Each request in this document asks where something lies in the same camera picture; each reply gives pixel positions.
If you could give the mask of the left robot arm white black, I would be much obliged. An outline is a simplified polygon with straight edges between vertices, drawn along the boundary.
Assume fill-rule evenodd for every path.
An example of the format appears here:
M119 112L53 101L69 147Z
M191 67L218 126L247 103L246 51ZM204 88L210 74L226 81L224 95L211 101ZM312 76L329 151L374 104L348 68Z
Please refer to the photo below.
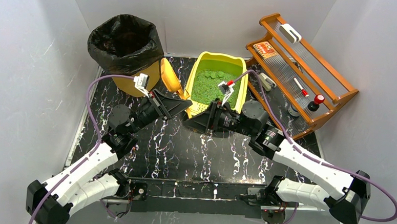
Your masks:
M27 187L29 224L66 224L70 216L109 196L132 196L131 183L114 169L95 176L121 160L137 144L135 133L157 119L169 120L192 105L192 101L165 96L157 89L143 97L136 110L117 105L108 119L109 130L84 157L61 173Z

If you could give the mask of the black trash bag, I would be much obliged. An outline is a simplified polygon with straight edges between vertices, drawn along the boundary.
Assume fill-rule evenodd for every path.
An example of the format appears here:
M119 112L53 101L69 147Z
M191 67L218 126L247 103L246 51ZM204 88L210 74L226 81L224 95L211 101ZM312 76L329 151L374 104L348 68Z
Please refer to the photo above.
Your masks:
M87 40L88 53L109 74L134 75L164 57L154 23L120 14L99 25Z

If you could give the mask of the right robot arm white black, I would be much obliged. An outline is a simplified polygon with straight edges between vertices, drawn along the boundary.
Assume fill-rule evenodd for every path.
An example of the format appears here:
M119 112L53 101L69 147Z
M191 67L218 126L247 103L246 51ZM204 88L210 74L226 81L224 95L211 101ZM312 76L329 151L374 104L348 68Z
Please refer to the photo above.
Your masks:
M247 101L240 113L218 100L184 123L201 133L232 131L250 138L249 147L258 155L304 175L313 184L295 182L285 177L274 177L260 193L255 205L295 202L327 210L343 224L359 224L370 198L369 175L361 170L354 174L336 170L325 160L301 151L301 146L284 136L268 121L268 113L256 100Z

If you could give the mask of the yellow litter box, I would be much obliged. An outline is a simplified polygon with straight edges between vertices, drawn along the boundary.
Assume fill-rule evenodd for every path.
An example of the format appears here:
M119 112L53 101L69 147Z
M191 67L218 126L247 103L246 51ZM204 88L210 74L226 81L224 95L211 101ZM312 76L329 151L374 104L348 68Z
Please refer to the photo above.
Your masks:
M246 62L241 57L223 53L202 52L194 63L185 86L184 94L192 101L187 110L189 118L203 112L211 101L219 98L238 112L245 103L248 76L241 76L247 71ZM218 85L233 82L233 92L226 97Z

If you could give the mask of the orange litter scoop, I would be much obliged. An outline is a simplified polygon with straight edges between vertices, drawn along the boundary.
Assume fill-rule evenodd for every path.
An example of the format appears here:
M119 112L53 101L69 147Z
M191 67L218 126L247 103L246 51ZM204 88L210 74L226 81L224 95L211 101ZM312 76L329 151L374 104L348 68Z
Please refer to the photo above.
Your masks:
M176 76L176 73L167 58L161 59L160 71L162 82L169 92L176 93L181 99L188 99L190 97L189 94L185 94L181 83L179 82L179 78Z

